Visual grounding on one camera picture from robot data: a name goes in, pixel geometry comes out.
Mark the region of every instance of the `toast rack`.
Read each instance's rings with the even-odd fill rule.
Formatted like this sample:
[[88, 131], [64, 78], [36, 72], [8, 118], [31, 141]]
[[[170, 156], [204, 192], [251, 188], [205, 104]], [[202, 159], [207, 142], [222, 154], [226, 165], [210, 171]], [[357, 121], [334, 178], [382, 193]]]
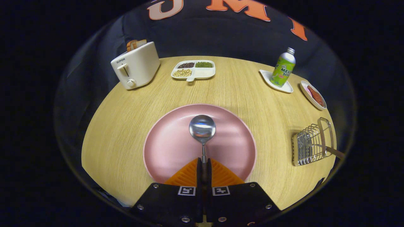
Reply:
[[[331, 147], [326, 146], [324, 132], [329, 130]], [[292, 162], [295, 166], [302, 166], [316, 162], [334, 154], [342, 159], [345, 154], [334, 149], [334, 138], [332, 135], [331, 123], [325, 118], [319, 118], [317, 124], [311, 124], [301, 132], [292, 137], [293, 156]]]

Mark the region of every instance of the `bottle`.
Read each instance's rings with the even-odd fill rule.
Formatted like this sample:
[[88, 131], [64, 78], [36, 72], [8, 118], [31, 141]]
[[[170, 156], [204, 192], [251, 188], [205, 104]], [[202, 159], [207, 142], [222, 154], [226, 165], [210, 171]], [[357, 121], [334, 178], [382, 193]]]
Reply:
[[272, 76], [269, 79], [274, 85], [282, 87], [288, 80], [296, 65], [296, 59], [293, 56], [294, 54], [295, 50], [288, 47], [288, 50], [279, 56]]

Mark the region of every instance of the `toaster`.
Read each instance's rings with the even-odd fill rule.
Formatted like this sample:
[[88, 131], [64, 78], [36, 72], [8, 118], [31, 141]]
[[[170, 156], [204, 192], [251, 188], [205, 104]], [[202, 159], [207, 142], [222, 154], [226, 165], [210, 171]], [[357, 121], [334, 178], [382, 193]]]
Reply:
[[160, 66], [154, 42], [148, 42], [125, 52], [111, 61], [116, 76], [125, 89], [130, 90], [148, 84]]

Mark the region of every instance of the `green beans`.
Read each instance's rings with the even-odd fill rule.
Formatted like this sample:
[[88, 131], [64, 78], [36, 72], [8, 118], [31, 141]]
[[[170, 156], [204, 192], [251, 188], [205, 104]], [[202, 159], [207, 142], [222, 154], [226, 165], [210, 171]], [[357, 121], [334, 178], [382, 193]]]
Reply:
[[196, 68], [213, 68], [213, 64], [210, 62], [200, 61], [195, 65]]

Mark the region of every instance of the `metal spoon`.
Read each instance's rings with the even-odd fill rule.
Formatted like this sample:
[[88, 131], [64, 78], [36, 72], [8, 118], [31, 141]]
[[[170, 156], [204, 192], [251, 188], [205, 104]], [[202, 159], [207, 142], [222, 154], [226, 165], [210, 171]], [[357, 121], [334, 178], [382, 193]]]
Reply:
[[209, 116], [198, 115], [189, 123], [189, 132], [193, 138], [202, 144], [202, 163], [207, 163], [205, 144], [216, 132], [215, 122]]

